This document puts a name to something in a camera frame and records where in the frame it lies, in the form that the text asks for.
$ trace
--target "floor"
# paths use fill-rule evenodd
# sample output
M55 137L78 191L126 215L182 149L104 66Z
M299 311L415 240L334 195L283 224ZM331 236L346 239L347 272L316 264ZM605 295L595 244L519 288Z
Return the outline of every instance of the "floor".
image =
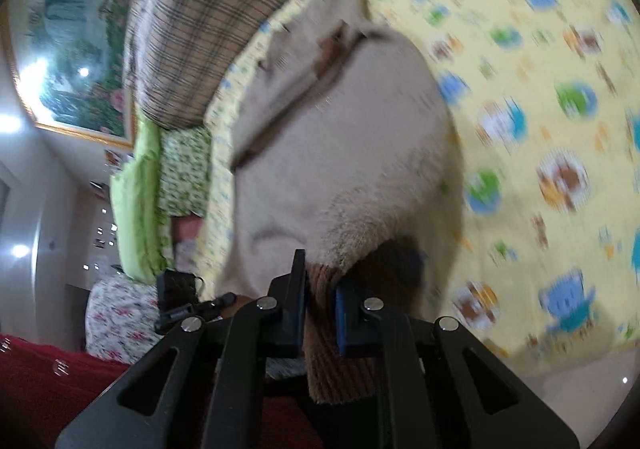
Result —
M639 373L640 350L635 350L523 380L574 431L580 447L587 448L616 414Z

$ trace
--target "painting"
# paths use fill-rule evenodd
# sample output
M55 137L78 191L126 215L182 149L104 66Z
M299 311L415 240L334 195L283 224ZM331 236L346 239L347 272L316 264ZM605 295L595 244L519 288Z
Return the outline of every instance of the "painting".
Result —
M135 113L123 86L130 0L6 0L0 38L34 124L132 147Z

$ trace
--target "plaid pillow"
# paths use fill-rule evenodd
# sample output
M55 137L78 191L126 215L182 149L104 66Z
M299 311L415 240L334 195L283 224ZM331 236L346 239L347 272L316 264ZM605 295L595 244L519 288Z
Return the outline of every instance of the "plaid pillow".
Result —
M287 0L133 0L125 83L167 129L202 124L226 69Z
M162 133L158 208L169 216L204 216L211 136L207 128Z

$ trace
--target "light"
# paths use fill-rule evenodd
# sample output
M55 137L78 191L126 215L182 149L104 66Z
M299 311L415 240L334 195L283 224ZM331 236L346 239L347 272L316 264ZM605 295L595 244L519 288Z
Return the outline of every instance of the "light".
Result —
M11 115L0 115L0 133L14 134L22 127L22 121Z
M54 122L54 114L40 102L42 84L47 76L49 63L45 58L38 59L20 71L17 83L18 93L36 117L38 122Z
M31 249L26 245L14 245L14 248L11 249L11 253L15 257L25 257L27 254L31 252Z

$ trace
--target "yellow blanket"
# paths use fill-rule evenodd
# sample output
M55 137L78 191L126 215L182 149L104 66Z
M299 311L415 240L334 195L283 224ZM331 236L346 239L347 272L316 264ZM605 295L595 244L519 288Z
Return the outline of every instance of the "yellow blanket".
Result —
M262 26L207 112L213 171L199 267L209 293L232 234L230 127L271 29L305 1ZM369 5L424 54L454 122L446 177L415 224L427 260L415 314L456 315L519 373L635 346L640 18L631 1Z

